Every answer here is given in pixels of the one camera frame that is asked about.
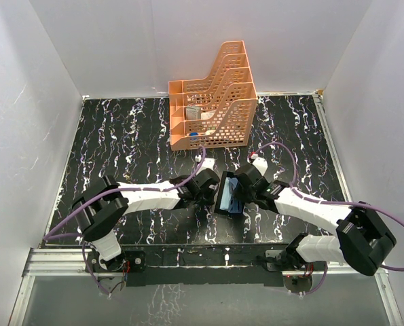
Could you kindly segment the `blue sunglasses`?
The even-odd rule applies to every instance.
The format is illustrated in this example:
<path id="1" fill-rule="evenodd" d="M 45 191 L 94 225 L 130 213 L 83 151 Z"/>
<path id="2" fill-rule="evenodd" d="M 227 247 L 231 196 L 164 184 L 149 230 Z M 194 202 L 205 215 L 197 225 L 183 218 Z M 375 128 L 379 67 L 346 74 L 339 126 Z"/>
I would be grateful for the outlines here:
<path id="1" fill-rule="evenodd" d="M 239 201 L 234 195 L 234 192 L 238 186 L 237 178 L 229 178 L 229 206 L 228 206 L 228 213 L 230 214 L 241 214 L 242 212 L 242 202 Z"/>

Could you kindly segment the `black sunglasses case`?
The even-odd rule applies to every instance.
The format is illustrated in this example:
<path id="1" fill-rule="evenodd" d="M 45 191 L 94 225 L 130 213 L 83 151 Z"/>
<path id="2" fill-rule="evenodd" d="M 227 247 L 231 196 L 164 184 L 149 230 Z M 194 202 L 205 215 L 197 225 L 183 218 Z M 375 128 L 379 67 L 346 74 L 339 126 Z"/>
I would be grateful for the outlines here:
<path id="1" fill-rule="evenodd" d="M 244 205 L 237 199 L 234 192 L 238 188 L 238 180 L 233 172 L 224 171 L 221 176 L 218 196 L 214 212 L 220 215 L 242 214 Z"/>

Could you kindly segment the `light blue cleaning cloth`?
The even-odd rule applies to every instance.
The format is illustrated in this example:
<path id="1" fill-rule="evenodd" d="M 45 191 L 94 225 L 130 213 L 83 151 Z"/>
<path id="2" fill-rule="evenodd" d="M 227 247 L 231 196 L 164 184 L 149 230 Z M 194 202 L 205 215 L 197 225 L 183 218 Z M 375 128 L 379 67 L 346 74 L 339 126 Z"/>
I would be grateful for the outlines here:
<path id="1" fill-rule="evenodd" d="M 233 192 L 234 192 L 234 182 L 227 177 L 225 179 L 223 192 L 221 195 L 219 209 L 222 211 L 229 211 L 232 207 L 233 201 Z"/>

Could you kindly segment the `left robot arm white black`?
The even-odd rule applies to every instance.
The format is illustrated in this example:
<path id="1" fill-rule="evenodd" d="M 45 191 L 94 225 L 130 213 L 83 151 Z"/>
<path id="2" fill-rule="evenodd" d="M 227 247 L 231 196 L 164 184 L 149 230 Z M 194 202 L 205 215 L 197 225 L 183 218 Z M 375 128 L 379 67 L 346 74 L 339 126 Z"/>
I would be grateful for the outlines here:
<path id="1" fill-rule="evenodd" d="M 212 205 L 220 178 L 210 168 L 196 175 L 181 176 L 161 183 L 130 185 L 118 183 L 114 177 L 101 178 L 78 196 L 72 211 L 89 200 L 96 200 L 76 212 L 75 220 L 85 241 L 98 253 L 96 263 L 111 272 L 120 270 L 125 255 L 113 228 L 128 213 L 155 209 L 179 210 L 194 204 Z"/>

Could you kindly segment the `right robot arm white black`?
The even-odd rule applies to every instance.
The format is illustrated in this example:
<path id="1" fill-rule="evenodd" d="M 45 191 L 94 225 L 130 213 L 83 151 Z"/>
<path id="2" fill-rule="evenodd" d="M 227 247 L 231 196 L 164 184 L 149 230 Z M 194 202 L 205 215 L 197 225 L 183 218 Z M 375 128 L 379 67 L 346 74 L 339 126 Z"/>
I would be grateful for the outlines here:
<path id="1" fill-rule="evenodd" d="M 348 264 L 372 276 L 394 249 L 397 240 L 378 213 L 364 203 L 325 203 L 282 181 L 268 182 L 260 169 L 248 163 L 235 173 L 234 198 L 279 215 L 298 218 L 328 232 L 326 236 L 301 233 L 267 261 L 280 270 L 303 269 L 317 261 Z"/>

